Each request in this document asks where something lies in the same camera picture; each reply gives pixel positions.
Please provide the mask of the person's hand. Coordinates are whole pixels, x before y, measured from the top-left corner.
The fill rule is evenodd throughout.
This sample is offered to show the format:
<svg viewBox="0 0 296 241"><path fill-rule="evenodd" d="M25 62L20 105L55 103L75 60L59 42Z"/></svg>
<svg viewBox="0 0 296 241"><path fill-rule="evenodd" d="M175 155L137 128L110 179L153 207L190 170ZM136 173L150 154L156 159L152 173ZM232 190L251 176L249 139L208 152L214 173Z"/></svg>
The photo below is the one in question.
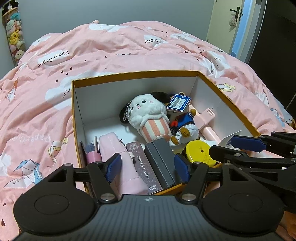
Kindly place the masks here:
<svg viewBox="0 0 296 241"><path fill-rule="evenodd" d="M285 211L276 234L286 241L296 239L296 214Z"/></svg>

